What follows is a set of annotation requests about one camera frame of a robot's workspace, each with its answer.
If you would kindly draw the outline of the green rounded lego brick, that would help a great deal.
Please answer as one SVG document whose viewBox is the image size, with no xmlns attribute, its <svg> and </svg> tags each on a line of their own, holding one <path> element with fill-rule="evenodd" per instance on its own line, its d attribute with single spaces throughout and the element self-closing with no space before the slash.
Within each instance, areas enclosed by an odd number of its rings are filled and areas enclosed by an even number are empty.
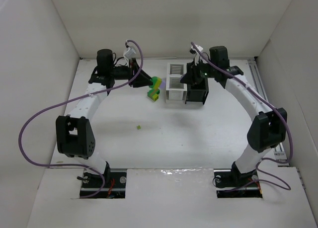
<svg viewBox="0 0 318 228">
<path fill-rule="evenodd" d="M 153 84 L 151 85 L 151 88 L 153 88 L 154 83 L 155 83 L 157 80 L 161 80 L 161 81 L 162 81 L 162 79 L 161 79 L 160 77 L 157 77 L 157 76 L 152 77 L 151 80 L 152 80 L 152 83 L 153 83 Z"/>
</svg>

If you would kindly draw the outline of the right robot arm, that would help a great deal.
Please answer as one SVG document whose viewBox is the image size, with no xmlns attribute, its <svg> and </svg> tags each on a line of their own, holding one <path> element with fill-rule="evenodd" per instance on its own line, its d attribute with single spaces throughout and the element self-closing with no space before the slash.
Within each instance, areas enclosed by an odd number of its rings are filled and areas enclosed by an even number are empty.
<svg viewBox="0 0 318 228">
<path fill-rule="evenodd" d="M 215 180 L 220 188 L 243 187 L 255 174 L 266 154 L 285 140 L 287 112 L 283 108 L 275 108 L 263 99 L 250 85 L 244 72 L 238 66 L 230 65 L 225 46 L 212 47 L 209 52 L 210 55 L 206 57 L 201 46 L 191 44 L 190 53 L 195 57 L 187 64 L 187 72 L 180 82 L 194 86 L 212 78 L 229 92 L 249 115 L 251 126 L 247 133 L 246 148 L 233 162 L 229 175 Z"/>
</svg>

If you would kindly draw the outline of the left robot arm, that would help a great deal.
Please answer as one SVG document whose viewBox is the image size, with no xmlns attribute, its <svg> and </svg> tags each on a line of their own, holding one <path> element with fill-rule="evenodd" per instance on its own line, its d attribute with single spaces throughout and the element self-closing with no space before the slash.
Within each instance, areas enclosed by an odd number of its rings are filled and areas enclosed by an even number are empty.
<svg viewBox="0 0 318 228">
<path fill-rule="evenodd" d="M 126 64 L 117 66 L 110 49 L 99 50 L 97 65 L 88 81 L 85 98 L 80 99 L 69 114 L 56 119 L 58 152 L 91 168 L 88 177 L 102 174 L 103 180 L 109 181 L 109 163 L 95 151 L 96 142 L 90 120 L 102 101 L 114 89 L 115 82 L 127 80 L 128 85 L 133 88 L 153 84 L 151 77 L 140 69 L 135 55 L 135 48 L 127 47 L 123 54 Z"/>
</svg>

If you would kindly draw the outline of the green rectangular lego brick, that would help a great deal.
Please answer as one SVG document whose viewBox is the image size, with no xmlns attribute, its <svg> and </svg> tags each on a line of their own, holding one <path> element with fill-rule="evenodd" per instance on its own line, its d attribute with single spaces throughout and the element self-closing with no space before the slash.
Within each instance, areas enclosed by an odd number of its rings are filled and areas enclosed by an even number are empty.
<svg viewBox="0 0 318 228">
<path fill-rule="evenodd" d="M 159 98 L 159 93 L 158 92 L 148 92 L 147 94 L 148 98 L 150 98 L 152 101 L 157 101 Z"/>
</svg>

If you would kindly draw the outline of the green rounded brick in stack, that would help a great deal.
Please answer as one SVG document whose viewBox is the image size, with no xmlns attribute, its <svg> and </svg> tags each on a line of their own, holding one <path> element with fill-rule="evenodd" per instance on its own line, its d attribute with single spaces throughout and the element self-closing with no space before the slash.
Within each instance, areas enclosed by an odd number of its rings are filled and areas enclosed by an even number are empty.
<svg viewBox="0 0 318 228">
<path fill-rule="evenodd" d="M 157 88 L 157 89 L 149 90 L 147 95 L 148 95 L 148 97 L 153 97 L 155 94 L 159 94 L 159 93 L 160 93 L 160 90 Z"/>
</svg>

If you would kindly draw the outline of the black slotted container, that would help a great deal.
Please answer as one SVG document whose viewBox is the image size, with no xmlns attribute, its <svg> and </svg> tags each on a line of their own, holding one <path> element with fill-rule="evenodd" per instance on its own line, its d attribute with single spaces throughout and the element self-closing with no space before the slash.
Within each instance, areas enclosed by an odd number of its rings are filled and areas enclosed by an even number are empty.
<svg viewBox="0 0 318 228">
<path fill-rule="evenodd" d="M 208 79 L 203 79 L 199 84 L 187 85 L 187 102 L 201 102 L 203 105 L 206 102 L 209 93 Z"/>
</svg>

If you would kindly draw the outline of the white slotted container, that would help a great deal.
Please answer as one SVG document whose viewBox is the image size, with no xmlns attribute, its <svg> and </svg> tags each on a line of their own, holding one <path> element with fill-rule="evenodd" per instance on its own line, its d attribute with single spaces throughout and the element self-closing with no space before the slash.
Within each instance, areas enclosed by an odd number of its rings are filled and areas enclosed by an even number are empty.
<svg viewBox="0 0 318 228">
<path fill-rule="evenodd" d="M 166 75 L 165 100 L 166 102 L 185 102 L 187 96 L 187 84 L 181 83 L 186 74 L 186 64 L 168 63 Z"/>
</svg>

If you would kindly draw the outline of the lime square lego brick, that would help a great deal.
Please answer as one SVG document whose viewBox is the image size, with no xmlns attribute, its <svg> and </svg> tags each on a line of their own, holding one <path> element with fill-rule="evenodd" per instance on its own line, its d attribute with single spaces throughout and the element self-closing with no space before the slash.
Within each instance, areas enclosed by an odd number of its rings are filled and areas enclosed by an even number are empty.
<svg viewBox="0 0 318 228">
<path fill-rule="evenodd" d="M 156 101 L 158 100 L 158 98 L 159 98 L 159 96 L 158 96 L 157 94 L 155 94 L 155 95 L 152 97 L 152 100 L 153 100 L 154 102 L 156 102 Z"/>
</svg>

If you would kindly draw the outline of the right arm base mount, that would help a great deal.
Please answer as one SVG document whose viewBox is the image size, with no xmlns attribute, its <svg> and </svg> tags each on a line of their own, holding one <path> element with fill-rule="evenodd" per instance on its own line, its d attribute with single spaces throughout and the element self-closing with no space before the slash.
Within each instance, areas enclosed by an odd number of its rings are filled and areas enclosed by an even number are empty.
<svg viewBox="0 0 318 228">
<path fill-rule="evenodd" d="M 236 178 L 230 169 L 215 169 L 213 185 L 216 187 L 217 198 L 262 198 L 261 188 L 258 182 L 244 185 L 258 179 L 254 170 L 243 177 Z"/>
</svg>

